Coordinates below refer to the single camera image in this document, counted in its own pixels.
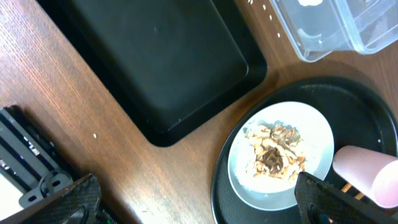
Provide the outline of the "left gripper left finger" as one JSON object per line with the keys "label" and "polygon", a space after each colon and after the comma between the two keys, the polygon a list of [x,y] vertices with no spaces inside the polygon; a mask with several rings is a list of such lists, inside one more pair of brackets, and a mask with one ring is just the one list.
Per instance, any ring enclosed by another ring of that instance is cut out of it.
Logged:
{"label": "left gripper left finger", "polygon": [[88,174],[1,223],[99,223],[101,198],[97,176]]}

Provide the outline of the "white paper napkin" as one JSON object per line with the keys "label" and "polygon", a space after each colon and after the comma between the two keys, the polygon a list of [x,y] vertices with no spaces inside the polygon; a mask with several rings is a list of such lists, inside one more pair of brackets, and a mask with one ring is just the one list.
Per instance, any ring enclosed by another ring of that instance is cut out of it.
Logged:
{"label": "white paper napkin", "polygon": [[323,2],[323,0],[298,0],[301,6],[317,6]]}

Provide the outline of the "pink cup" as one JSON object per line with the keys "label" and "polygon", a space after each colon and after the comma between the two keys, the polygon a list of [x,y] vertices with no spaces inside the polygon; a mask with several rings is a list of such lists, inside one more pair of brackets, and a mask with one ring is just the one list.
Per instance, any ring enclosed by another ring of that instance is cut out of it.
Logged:
{"label": "pink cup", "polygon": [[397,206],[397,158],[357,146],[337,151],[333,170],[382,208]]}

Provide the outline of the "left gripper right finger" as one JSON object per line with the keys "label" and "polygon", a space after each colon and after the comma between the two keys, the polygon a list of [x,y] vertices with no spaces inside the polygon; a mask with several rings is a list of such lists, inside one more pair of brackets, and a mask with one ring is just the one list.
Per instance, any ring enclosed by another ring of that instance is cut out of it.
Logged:
{"label": "left gripper right finger", "polygon": [[299,173],[294,195],[306,224],[397,224],[391,216],[307,172]]}

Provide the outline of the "grey plate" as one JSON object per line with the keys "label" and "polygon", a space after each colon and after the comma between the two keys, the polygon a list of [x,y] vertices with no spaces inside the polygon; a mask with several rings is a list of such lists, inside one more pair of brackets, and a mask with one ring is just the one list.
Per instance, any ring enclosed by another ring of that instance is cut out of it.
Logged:
{"label": "grey plate", "polygon": [[314,107],[296,101],[276,103],[252,115],[234,137],[228,154],[227,171],[233,191],[246,205],[263,211],[279,211],[297,204],[294,190],[296,181],[255,179],[245,172],[251,145],[245,138],[250,129],[259,125],[270,128],[281,124],[299,131],[299,147],[306,152],[306,170],[324,180],[329,173],[334,155],[334,139],[326,118]]}

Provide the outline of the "food scraps pile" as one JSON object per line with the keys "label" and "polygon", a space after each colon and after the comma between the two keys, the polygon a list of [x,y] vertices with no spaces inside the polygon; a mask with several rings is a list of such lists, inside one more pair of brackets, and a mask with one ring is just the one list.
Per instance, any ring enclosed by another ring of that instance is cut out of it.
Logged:
{"label": "food scraps pile", "polygon": [[299,147],[302,138],[297,129],[261,124],[247,131],[245,138],[251,145],[245,172],[255,179],[294,182],[306,170],[306,152]]}

